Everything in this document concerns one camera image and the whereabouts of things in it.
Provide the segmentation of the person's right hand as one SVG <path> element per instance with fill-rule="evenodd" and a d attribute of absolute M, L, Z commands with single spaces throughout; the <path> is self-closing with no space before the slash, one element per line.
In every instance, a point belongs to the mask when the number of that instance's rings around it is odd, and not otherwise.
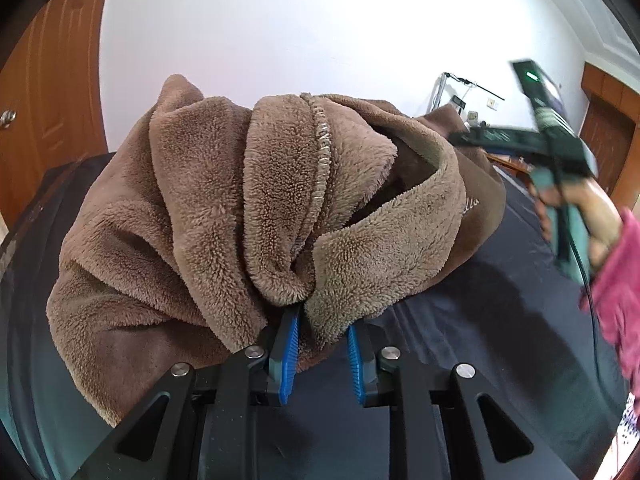
<path fill-rule="evenodd" d="M 554 227 L 547 214 L 547 207 L 557 207 L 562 202 L 575 205 L 589 232 L 589 260 L 593 270 L 604 265 L 608 254 L 620 239 L 623 221 L 612 200 L 593 179 L 564 182 L 560 188 L 535 188 L 529 185 L 534 198 L 534 211 L 540 222 L 542 237 L 551 242 Z"/>

